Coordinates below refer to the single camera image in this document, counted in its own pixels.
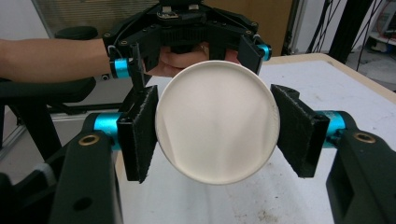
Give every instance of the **white plate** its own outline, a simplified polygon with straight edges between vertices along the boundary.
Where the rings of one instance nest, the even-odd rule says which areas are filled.
[[[198,63],[174,77],[155,122],[166,158],[182,174],[215,185],[260,170],[279,134],[272,93],[250,70],[224,61]]]

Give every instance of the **black mount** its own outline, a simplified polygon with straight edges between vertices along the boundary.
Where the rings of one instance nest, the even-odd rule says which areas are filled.
[[[257,23],[210,8],[201,1],[160,1],[104,35],[115,76],[116,60],[126,60],[134,88],[120,107],[117,120],[128,180],[144,181],[157,142],[154,115],[156,87],[145,87],[142,60],[150,70],[158,64],[161,46],[185,52],[207,42],[210,59],[224,59],[238,50],[242,65],[258,73],[262,57]],[[396,153],[378,136],[360,131],[348,113],[340,112],[345,129],[326,135],[329,119],[301,102],[299,92],[271,88],[279,108],[278,147],[299,177],[313,177],[324,141],[338,149],[327,181],[336,223],[396,222]],[[80,134],[50,156],[43,167],[12,185],[0,174],[1,223],[122,223],[120,195],[111,146],[114,139],[95,130],[89,115]]]
[[[203,5],[201,1],[160,1],[159,4],[116,25],[103,35],[113,77],[118,77],[116,60],[134,66],[144,61],[146,71],[157,66],[162,46],[184,53],[207,42],[210,60],[224,60],[226,49],[238,51],[237,59],[258,74],[262,59],[269,60],[271,47],[257,35],[258,23],[242,15]],[[133,83],[141,83],[139,73],[128,69]]]

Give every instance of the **table surface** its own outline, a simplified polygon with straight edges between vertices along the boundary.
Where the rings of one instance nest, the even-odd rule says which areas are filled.
[[[274,57],[260,78],[288,86],[314,110],[345,110],[367,132],[396,140],[396,94],[324,54]],[[161,95],[169,78],[153,78]],[[251,177],[211,186],[179,173],[157,145],[148,178],[128,182],[122,156],[116,168],[124,223],[333,223],[325,187],[335,148],[323,149],[314,178],[301,179],[276,147],[270,160]]]

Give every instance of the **wooden panel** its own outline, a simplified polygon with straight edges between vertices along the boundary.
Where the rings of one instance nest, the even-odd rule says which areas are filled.
[[[279,56],[288,27],[292,0],[205,0],[205,4],[239,13],[259,24],[259,35]]]
[[[80,25],[95,27],[101,37],[118,22],[157,4],[158,0],[33,0],[33,3],[50,37],[64,28]]]

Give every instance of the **wall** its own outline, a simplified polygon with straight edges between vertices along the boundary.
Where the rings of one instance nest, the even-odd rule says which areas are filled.
[[[295,53],[305,53],[306,50],[308,49],[308,46],[312,40],[312,36],[314,35],[315,30],[317,29],[318,21],[321,15],[321,10],[323,9],[323,4],[324,4],[324,0],[320,0],[320,1],[304,0],[302,2],[303,2],[303,16],[302,19],[299,21],[300,29],[297,33],[297,36],[294,37],[293,40],[294,45],[292,46],[292,50]],[[338,1],[333,2],[332,10],[334,10],[337,2]],[[332,22],[329,24],[329,28],[326,34],[326,39],[323,43],[323,47],[321,50],[322,52],[329,51],[330,46],[332,45],[332,39],[334,38],[338,26],[338,22],[341,20],[341,16],[343,14],[346,3],[347,3],[346,0],[341,0],[337,10],[334,13]],[[361,29],[358,32],[358,35],[363,29],[365,23],[369,20],[372,7],[368,10],[368,13],[366,14],[366,17],[362,23]],[[363,35],[358,40],[355,49],[358,49],[362,45],[362,43],[363,43]]]
[[[47,32],[30,0],[0,1],[0,38],[9,40],[48,38]],[[16,118],[6,107],[3,136],[8,136],[15,127]]]
[[[259,35],[280,56],[289,22],[292,0],[205,0],[211,7],[242,14],[259,24]]]

